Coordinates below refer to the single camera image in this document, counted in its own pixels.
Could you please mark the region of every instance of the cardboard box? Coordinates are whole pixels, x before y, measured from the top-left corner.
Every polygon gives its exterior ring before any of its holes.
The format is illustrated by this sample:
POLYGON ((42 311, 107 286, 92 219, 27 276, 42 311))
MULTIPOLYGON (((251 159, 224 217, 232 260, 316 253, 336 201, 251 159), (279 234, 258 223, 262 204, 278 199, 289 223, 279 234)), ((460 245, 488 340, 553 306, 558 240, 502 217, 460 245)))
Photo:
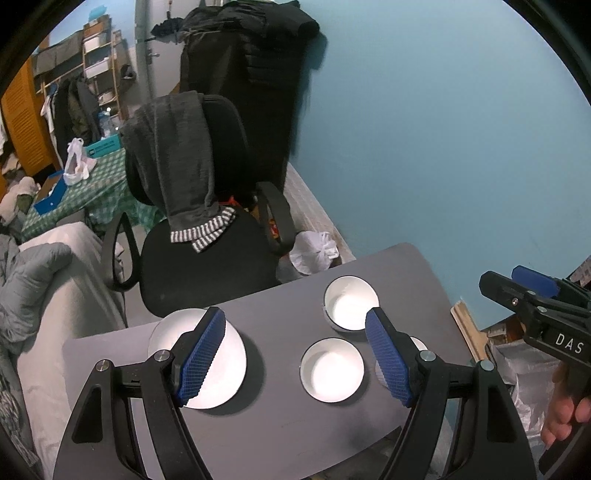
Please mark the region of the cardboard box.
POLYGON ((63 170, 60 170, 49 175, 37 193, 33 206, 39 215, 55 210, 60 204, 67 189, 63 174, 63 170))
POLYGON ((99 158, 121 148, 119 134, 111 135, 104 140, 99 140, 86 148, 86 156, 90 158, 99 158))
POLYGON ((91 37, 92 35, 107 30, 107 28, 109 28, 109 20, 109 15, 101 15, 92 22, 88 22, 84 25, 84 38, 91 37))

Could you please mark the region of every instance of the black coat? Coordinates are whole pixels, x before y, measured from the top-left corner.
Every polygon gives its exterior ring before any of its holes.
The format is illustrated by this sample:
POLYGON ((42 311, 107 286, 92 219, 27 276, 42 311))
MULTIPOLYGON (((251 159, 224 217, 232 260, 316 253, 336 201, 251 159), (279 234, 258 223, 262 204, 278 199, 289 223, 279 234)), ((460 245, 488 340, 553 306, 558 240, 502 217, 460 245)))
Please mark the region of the black coat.
POLYGON ((271 86, 268 78, 253 81, 242 36, 222 31, 187 39, 181 57, 180 91, 196 90, 228 98, 244 125, 255 181, 271 181, 282 188, 301 56, 297 68, 288 74, 290 81, 282 88, 271 86))
POLYGON ((68 144, 80 137, 85 145, 100 140, 99 101, 82 76, 63 79, 54 94, 53 123, 57 152, 65 161, 68 144))
POLYGON ((286 4, 237 0, 223 7, 199 7, 188 14, 181 28, 242 33, 250 81, 280 89, 297 87, 303 50, 320 31, 297 0, 286 4))

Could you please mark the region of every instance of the finger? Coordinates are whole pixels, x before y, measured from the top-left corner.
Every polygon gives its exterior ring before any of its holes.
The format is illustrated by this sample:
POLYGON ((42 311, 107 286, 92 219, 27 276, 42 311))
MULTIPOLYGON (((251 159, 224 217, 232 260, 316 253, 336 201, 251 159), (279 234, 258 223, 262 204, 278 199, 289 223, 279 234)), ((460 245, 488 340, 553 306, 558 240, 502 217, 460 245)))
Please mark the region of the finger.
POLYGON ((558 400, 554 400, 550 408, 554 412, 554 416, 558 423, 568 423, 573 418, 574 402, 571 397, 563 397, 559 398, 558 400))
POLYGON ((549 431, 556 437, 556 440, 566 440, 573 429, 568 423, 550 422, 548 425, 549 431))
POLYGON ((552 446, 552 444, 554 443, 554 441, 556 440, 554 433, 552 433, 545 426, 544 426, 544 428, 542 428, 542 433, 540 436, 542 438, 542 442, 544 442, 544 445, 546 445, 546 448, 550 448, 552 446))
POLYGON ((591 420, 591 399, 584 398, 577 405, 577 410, 574 413, 574 418, 579 423, 587 423, 591 420))
POLYGON ((552 382, 560 383, 562 380, 566 380, 566 375, 569 373, 569 366, 564 362, 560 362, 560 365, 552 373, 552 382))

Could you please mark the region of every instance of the white sheet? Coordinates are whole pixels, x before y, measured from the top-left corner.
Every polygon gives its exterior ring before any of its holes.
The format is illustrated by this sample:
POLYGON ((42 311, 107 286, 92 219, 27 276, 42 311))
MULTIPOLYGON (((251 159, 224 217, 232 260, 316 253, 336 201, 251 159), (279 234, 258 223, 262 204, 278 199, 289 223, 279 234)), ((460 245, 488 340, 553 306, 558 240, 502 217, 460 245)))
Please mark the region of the white sheet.
POLYGON ((124 325, 121 294, 99 277, 102 243, 83 223, 63 225, 21 245, 62 242, 74 252, 72 263, 55 276, 41 308, 41 326, 17 361, 17 373, 44 477, 53 477, 70 407, 64 381, 62 346, 81 338, 119 330, 124 325))

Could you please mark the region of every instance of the chair seat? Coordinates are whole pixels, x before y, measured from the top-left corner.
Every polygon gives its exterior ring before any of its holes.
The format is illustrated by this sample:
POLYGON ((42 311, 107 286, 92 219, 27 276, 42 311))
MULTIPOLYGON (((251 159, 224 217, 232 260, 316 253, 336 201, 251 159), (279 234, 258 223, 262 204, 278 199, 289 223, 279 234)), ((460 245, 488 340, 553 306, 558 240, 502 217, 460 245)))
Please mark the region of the chair seat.
POLYGON ((220 238, 201 253, 190 242, 172 244, 164 220, 144 242, 139 287, 147 309, 165 317, 279 285, 277 263, 259 223, 240 208, 220 238))

